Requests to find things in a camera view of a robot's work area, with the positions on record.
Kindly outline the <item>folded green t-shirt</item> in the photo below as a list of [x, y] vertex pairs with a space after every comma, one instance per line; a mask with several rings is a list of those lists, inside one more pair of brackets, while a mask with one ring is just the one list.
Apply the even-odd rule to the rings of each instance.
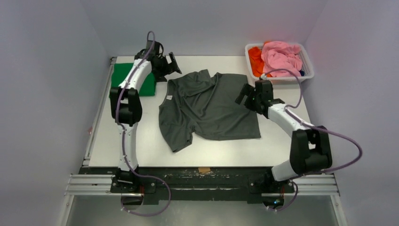
[[[123, 81], [128, 77], [129, 72], [134, 67], [133, 63], [122, 63], [122, 64], [115, 64], [113, 73], [112, 73], [112, 80], [111, 80], [111, 87], [118, 87]], [[145, 78], [140, 91], [139, 95], [143, 97], [151, 97], [155, 96], [156, 92], [156, 80], [153, 73], [150, 73]]]

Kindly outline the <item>white plastic laundry basket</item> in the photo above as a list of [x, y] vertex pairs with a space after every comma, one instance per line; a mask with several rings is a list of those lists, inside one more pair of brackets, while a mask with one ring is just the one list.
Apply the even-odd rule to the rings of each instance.
[[[250, 65], [250, 60], [249, 60], [249, 55], [248, 55], [248, 50], [251, 47], [259, 47], [262, 50], [262, 47], [265, 43], [267, 43], [268, 41], [264, 42], [264, 43], [254, 43], [254, 44], [247, 44], [245, 46], [245, 56], [246, 56], [246, 61], [247, 61], [247, 67], [250, 73], [250, 76], [254, 79], [254, 80], [258, 80], [259, 78], [255, 77], [252, 73], [251, 70], [251, 65]], [[308, 57], [308, 54], [304, 48], [303, 45], [299, 44], [299, 43], [289, 43], [289, 44], [298, 44], [301, 47], [301, 52], [299, 53], [299, 57], [301, 58], [302, 62], [303, 62], [303, 66], [302, 66], [302, 70], [306, 72], [306, 76], [304, 77], [298, 77], [298, 79], [300, 81], [306, 80], [306, 79], [311, 79], [314, 77], [315, 73], [314, 73], [314, 69], [313, 66], [311, 64], [311, 61]], [[269, 74], [267, 74], [267, 78], [273, 82], [283, 82], [283, 81], [293, 81], [294, 77], [290, 76], [290, 77], [271, 77]]]

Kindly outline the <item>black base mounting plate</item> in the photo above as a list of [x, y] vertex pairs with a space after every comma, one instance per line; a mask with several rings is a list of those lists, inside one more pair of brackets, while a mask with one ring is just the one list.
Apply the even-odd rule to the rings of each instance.
[[145, 205], [159, 201], [244, 201], [282, 205], [294, 194], [293, 182], [276, 181], [270, 167], [138, 167], [136, 173], [115, 167], [82, 167], [83, 175], [108, 175], [112, 194], [139, 194]]

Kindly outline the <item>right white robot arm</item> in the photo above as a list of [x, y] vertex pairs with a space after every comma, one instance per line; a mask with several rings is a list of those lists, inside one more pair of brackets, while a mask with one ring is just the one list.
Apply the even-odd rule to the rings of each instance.
[[323, 131], [324, 127], [306, 126], [283, 100], [274, 98], [270, 81], [256, 81], [255, 86], [243, 85], [235, 102], [276, 123], [291, 138], [289, 159], [271, 167], [266, 174], [270, 182], [286, 181], [332, 166], [329, 136]]

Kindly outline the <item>pink crumpled t-shirt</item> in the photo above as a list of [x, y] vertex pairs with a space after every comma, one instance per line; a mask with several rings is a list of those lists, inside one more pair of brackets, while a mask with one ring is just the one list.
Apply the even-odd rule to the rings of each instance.
[[263, 73], [271, 77], [290, 77], [286, 71], [274, 71], [275, 69], [287, 69], [296, 77], [301, 77], [303, 62], [299, 57], [301, 47], [298, 44], [289, 44], [283, 41], [267, 42], [262, 47], [261, 59], [263, 60]]

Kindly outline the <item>orange t-shirt in basket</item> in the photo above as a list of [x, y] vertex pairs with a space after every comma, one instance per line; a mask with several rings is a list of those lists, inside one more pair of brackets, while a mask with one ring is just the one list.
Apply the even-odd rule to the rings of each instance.
[[262, 60], [262, 51], [259, 47], [251, 47], [248, 50], [252, 73], [259, 78], [264, 69], [264, 61]]

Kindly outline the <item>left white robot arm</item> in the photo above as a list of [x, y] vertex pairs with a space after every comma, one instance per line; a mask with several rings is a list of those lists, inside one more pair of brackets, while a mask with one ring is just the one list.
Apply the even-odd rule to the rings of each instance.
[[113, 186], [136, 186], [139, 182], [135, 172], [138, 167], [137, 127], [143, 115], [139, 92], [151, 74], [154, 76], [152, 86], [155, 86], [158, 81], [166, 81], [166, 75], [181, 73], [172, 52], [169, 57], [170, 62], [163, 54], [161, 43], [147, 41], [146, 47], [135, 55], [133, 65], [124, 80], [110, 88], [112, 118], [117, 123], [121, 137], [120, 161], [112, 177]]

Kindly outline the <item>dark grey t-shirt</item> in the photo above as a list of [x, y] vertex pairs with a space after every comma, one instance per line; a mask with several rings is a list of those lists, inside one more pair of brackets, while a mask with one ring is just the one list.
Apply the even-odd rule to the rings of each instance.
[[191, 72], [167, 82], [159, 127], [172, 152], [192, 144], [192, 135], [216, 141], [261, 137], [257, 114], [235, 102], [247, 76]]

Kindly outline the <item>brown tape piece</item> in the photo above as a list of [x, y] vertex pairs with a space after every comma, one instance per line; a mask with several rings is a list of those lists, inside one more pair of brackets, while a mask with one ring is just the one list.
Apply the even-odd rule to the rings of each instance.
[[208, 174], [211, 172], [210, 167], [198, 167], [199, 174]]

